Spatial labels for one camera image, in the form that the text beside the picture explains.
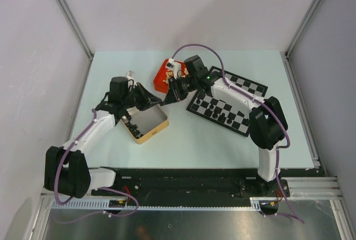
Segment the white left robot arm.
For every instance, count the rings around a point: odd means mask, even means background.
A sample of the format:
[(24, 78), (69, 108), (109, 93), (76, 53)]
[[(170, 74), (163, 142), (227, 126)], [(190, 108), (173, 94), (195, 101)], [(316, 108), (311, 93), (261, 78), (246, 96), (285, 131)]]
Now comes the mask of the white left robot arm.
[(59, 195), (82, 198), (89, 190), (104, 188), (110, 195), (122, 191), (123, 182), (116, 172), (105, 167), (89, 168), (86, 158), (98, 142), (113, 129), (128, 111), (148, 110), (162, 100), (146, 90), (132, 77), (117, 76), (110, 81), (109, 91), (92, 109), (93, 118), (82, 132), (60, 147), (51, 146), (46, 152), (44, 187), (53, 191), (58, 204), (65, 202)]

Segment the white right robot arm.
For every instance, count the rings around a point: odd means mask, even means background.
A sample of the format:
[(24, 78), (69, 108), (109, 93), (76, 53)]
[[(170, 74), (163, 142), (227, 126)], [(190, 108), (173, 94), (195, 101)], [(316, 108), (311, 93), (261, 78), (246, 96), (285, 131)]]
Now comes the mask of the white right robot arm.
[(257, 191), (263, 196), (270, 196), (280, 184), (279, 150), (281, 141), (290, 146), (286, 133), (288, 125), (277, 98), (268, 99), (252, 94), (237, 86), (225, 76), (224, 71), (211, 72), (198, 56), (185, 60), (186, 76), (181, 76), (181, 64), (169, 58), (166, 68), (173, 72), (167, 79), (168, 92), (161, 105), (169, 105), (187, 98), (193, 91), (224, 102), (240, 110), (249, 119), (249, 135), (259, 148)]

